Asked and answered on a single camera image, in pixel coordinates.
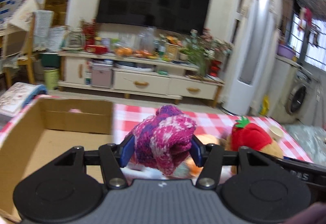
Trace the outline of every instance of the pink knitted fabric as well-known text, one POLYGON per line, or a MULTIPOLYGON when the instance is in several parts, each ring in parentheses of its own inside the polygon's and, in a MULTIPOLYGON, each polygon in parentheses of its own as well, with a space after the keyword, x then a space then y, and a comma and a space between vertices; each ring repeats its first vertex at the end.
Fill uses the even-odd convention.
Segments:
POLYGON ((195 129, 196 122, 178 108, 162 106, 155 116, 146 118, 128 134, 135 136, 131 162, 171 175, 188 157, 195 129))

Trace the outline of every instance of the wooden drawer handle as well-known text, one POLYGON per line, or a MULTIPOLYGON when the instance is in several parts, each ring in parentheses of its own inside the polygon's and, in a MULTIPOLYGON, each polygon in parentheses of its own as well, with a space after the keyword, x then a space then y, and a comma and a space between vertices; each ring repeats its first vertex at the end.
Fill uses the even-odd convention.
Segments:
POLYGON ((83 65, 82 64, 79 64, 78 75, 79 75, 79 78, 83 77, 83 65))
POLYGON ((198 92, 200 92, 199 88, 191 88, 191 87, 189 87, 189 88, 187 88, 187 90, 190 93, 198 93, 198 92))
POLYGON ((148 86, 148 83, 147 82, 135 81, 134 84, 137 85, 137 86, 148 86))

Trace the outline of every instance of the washing machine door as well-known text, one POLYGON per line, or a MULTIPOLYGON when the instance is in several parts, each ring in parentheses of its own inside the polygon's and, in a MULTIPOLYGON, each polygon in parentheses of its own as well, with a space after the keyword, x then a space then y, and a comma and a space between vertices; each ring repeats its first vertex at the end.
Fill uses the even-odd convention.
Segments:
POLYGON ((291 91, 290 96, 287 100, 287 104, 285 107, 286 112, 289 115, 297 114, 304 103, 304 99, 306 95, 307 95, 307 86, 304 85, 303 83, 296 85, 291 91))

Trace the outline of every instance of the floor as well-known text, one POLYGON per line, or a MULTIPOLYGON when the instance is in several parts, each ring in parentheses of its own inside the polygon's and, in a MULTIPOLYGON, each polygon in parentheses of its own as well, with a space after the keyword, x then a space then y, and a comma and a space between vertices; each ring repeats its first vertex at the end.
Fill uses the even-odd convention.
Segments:
MULTIPOLYGON (((119 93, 108 93, 101 91, 90 91, 83 89, 75 88, 65 88, 64 92, 58 90, 49 91, 50 95, 60 96, 66 98, 75 98, 75 99, 100 99, 100 100, 110 100, 117 104, 133 105, 133 106, 142 106, 142 107, 154 107, 159 108, 163 105, 173 104, 174 100, 172 99, 163 99, 149 96, 140 96, 140 95, 130 95, 130 99, 125 99, 123 94, 119 93)), ((213 109, 205 104, 204 101, 195 98, 183 98, 178 108, 182 111, 189 112, 203 112, 203 113, 223 113, 218 108, 213 109)))

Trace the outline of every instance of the flower pot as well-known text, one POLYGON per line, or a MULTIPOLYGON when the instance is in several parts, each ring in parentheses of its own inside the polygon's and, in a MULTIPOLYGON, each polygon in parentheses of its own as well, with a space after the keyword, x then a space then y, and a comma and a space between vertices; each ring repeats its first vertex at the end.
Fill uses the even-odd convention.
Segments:
POLYGON ((187 54, 179 54, 179 59, 182 61, 187 61, 188 60, 188 55, 187 54))

